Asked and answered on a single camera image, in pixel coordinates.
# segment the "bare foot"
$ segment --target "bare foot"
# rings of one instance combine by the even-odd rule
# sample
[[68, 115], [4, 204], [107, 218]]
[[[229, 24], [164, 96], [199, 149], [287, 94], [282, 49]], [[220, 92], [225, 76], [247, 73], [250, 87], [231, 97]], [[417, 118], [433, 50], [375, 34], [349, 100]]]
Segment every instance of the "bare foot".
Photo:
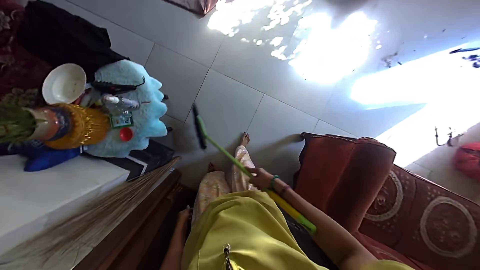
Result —
[[215, 164], [213, 164], [213, 163], [210, 162], [210, 163], [208, 164], [208, 172], [217, 172], [217, 171], [221, 171], [221, 170], [220, 170], [219, 168], [217, 168], [217, 167], [215, 166]]
[[250, 135], [248, 133], [244, 132], [241, 139], [240, 139], [240, 145], [247, 146], [247, 144], [250, 142]]

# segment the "hand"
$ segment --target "hand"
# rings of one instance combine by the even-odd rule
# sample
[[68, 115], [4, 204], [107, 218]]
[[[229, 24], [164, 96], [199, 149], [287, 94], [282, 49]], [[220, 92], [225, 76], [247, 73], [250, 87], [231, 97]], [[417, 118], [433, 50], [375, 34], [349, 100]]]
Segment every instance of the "hand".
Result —
[[264, 188], [270, 188], [270, 184], [272, 182], [273, 175], [263, 168], [248, 168], [246, 167], [247, 171], [251, 173], [256, 173], [257, 175], [250, 179], [250, 183], [252, 183], [256, 188], [262, 190]]
[[191, 219], [192, 219], [192, 209], [190, 208], [190, 206], [187, 206], [187, 208], [179, 212], [179, 215], [177, 218], [177, 224], [185, 225]]

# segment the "mop handle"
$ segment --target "mop handle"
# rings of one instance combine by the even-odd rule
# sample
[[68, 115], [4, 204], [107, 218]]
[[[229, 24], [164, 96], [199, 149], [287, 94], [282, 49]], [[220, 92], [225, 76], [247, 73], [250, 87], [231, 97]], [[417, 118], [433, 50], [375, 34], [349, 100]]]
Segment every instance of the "mop handle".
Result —
[[[205, 138], [213, 144], [220, 152], [222, 152], [225, 156], [227, 156], [235, 166], [237, 166], [242, 172], [244, 172], [248, 177], [253, 178], [253, 174], [243, 166], [243, 164], [238, 161], [238, 159], [234, 158], [230, 153], [228, 153], [223, 147], [218, 145], [216, 141], [210, 138], [207, 134], [204, 134]], [[293, 217], [300, 225], [302, 225], [310, 234], [313, 234], [317, 231], [317, 227], [311, 223], [306, 217], [300, 214], [295, 208], [293, 208], [288, 202], [282, 199], [277, 193], [269, 190], [264, 189], [264, 191], [270, 196], [270, 198], [276, 202], [285, 212], [287, 212], [291, 217]]]

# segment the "yellow top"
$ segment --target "yellow top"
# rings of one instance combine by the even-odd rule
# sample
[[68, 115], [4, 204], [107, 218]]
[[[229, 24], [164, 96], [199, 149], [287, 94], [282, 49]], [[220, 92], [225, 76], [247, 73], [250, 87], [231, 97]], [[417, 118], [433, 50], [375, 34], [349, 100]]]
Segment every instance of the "yellow top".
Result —
[[[275, 202], [260, 191], [230, 193], [211, 202], [190, 232], [182, 268], [224, 270], [226, 244], [233, 270], [326, 270], [307, 258]], [[362, 268], [380, 269], [411, 270], [386, 260]]]

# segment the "blue cloth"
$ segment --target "blue cloth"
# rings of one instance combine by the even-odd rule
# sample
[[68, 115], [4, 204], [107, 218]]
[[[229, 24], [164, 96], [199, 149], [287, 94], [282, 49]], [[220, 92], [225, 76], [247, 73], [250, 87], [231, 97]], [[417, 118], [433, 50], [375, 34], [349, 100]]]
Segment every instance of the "blue cloth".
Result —
[[[5, 150], [8, 144], [2, 145]], [[27, 157], [25, 172], [37, 172], [64, 163], [80, 155], [80, 147], [74, 149], [57, 150], [45, 146], [40, 141], [32, 140], [12, 145], [8, 154], [19, 154]]]
[[167, 106], [162, 102], [163, 93], [160, 92], [162, 83], [148, 75], [145, 68], [129, 60], [121, 60], [100, 68], [95, 73], [96, 81], [105, 81], [121, 85], [138, 85], [145, 83], [137, 90], [120, 96], [134, 99], [140, 103], [138, 110], [133, 110], [133, 138], [124, 142], [120, 140], [120, 129], [112, 129], [107, 137], [98, 144], [89, 145], [87, 153], [98, 157], [124, 158], [131, 150], [143, 150], [148, 146], [149, 137], [167, 135], [167, 127], [159, 120], [167, 112]]

